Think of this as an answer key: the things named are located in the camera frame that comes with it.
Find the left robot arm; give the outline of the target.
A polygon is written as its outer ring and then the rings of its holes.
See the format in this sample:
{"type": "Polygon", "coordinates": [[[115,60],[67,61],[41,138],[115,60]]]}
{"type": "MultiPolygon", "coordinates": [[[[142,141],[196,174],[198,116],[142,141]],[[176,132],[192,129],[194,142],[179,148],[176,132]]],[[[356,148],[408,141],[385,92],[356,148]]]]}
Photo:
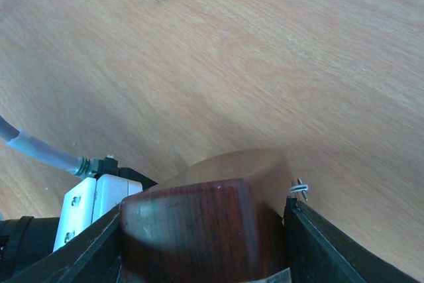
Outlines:
{"type": "Polygon", "coordinates": [[[2,220],[1,281],[4,282],[52,253],[59,218],[2,220]]]}

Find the brown wooden metronome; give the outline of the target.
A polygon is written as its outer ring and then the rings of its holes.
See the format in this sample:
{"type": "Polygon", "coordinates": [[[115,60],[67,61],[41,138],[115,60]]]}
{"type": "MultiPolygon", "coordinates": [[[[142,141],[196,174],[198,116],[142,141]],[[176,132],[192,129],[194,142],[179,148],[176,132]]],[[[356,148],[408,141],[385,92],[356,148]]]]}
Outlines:
{"type": "Polygon", "coordinates": [[[124,282],[249,282],[289,266],[276,149],[208,158],[121,202],[124,282]]]}

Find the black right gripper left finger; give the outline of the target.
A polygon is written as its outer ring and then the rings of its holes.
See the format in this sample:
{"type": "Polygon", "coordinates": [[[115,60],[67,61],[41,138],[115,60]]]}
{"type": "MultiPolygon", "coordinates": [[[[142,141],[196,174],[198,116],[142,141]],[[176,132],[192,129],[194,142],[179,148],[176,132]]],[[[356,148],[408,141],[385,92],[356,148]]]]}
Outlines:
{"type": "Polygon", "coordinates": [[[120,206],[7,282],[122,282],[120,206]]]}

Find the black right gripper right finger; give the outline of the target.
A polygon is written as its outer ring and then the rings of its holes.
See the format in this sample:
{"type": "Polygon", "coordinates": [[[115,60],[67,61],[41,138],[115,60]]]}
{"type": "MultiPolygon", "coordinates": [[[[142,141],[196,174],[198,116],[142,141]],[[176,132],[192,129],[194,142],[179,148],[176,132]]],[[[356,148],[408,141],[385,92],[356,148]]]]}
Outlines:
{"type": "Polygon", "coordinates": [[[284,235],[292,282],[416,282],[296,198],[286,199],[284,235]]]}

